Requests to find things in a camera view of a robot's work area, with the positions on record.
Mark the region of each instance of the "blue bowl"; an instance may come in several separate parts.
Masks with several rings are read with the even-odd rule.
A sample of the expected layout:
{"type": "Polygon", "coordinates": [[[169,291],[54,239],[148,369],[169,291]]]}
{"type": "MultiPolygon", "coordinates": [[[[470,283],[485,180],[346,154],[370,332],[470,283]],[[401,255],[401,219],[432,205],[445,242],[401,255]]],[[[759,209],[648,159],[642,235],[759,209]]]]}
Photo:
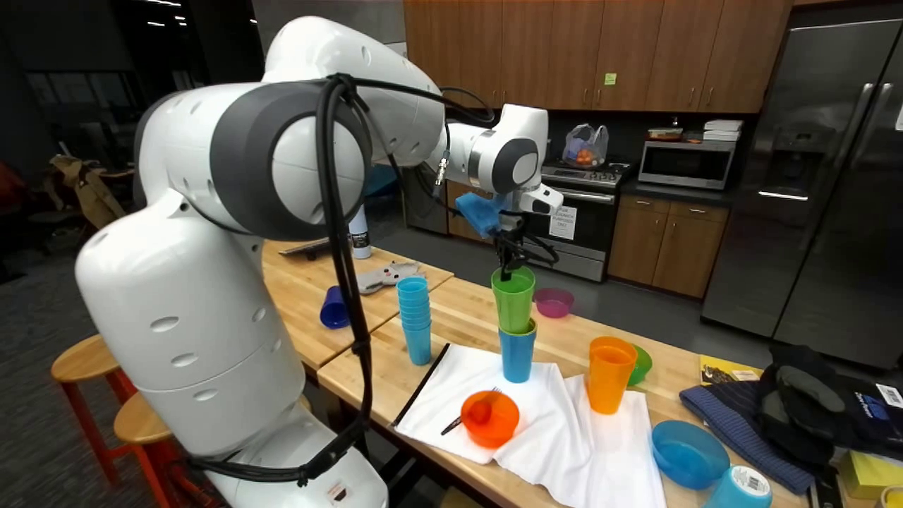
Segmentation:
{"type": "Polygon", "coordinates": [[[662,420],[651,430],[651,458],[676,486],[711,489],[728,469],[724,446],[699,427],[662,420]]]}

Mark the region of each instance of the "orange bowl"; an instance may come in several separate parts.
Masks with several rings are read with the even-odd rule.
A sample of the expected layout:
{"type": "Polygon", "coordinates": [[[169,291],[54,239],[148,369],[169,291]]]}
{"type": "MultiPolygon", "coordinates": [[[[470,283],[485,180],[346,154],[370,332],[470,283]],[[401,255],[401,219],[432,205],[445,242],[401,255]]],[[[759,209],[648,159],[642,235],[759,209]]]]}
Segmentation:
{"type": "Polygon", "coordinates": [[[511,434],[518,422],[518,408],[500,389],[474,391],[459,406],[459,422],[469,430],[469,434],[477,446],[500,448],[502,442],[511,441],[511,434]]]}

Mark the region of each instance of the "white cloth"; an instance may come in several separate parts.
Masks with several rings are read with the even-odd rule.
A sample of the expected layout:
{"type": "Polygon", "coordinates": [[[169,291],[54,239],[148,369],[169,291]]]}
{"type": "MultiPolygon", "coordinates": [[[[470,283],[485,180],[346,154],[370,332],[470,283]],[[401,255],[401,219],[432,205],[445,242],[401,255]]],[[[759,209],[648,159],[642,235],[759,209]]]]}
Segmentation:
{"type": "Polygon", "coordinates": [[[583,397],[583,380],[565,380],[556,365],[532,362],[528,383],[507,383],[497,352],[447,343],[395,430],[477,463],[497,459],[562,506],[665,506],[645,396],[627,391],[621,411],[600,417],[583,397]],[[463,427],[439,434],[478,389],[500,389],[518,406],[518,427],[497,452],[470,442],[463,427]]]}

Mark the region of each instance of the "kitchen cabinet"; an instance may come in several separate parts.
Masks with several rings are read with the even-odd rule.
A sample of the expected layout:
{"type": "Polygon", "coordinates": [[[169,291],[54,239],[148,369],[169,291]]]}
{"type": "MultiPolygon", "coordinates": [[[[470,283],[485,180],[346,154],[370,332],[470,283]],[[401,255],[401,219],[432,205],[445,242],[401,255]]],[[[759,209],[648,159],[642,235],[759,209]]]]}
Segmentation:
{"type": "Polygon", "coordinates": [[[610,273],[701,300],[724,219],[721,205],[624,195],[610,273]]]}
{"type": "MultiPolygon", "coordinates": [[[[447,187],[445,187],[445,197],[447,197],[447,201],[445,201],[445,204],[453,209],[453,201],[456,201],[459,195],[466,195],[466,192],[474,192],[474,188],[466,187],[466,183],[447,180],[447,187]]],[[[474,229],[469,225],[469,219],[459,216],[459,214],[453,214],[453,211],[447,211],[447,235],[487,245],[487,239],[478,236],[478,235],[474,235],[474,229]]]]}
{"type": "Polygon", "coordinates": [[[550,111],[756,113],[792,0],[405,0],[439,88],[550,111]]]}

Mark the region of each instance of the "stainless steel refrigerator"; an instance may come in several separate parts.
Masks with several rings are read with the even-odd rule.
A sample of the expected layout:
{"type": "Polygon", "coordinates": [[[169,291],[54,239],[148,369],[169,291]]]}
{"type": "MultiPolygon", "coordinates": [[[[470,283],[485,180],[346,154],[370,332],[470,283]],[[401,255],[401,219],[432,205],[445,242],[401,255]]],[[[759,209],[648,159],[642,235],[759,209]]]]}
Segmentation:
{"type": "Polygon", "coordinates": [[[704,319],[858,365],[903,365],[900,27],[900,9],[792,22],[704,319]]]}

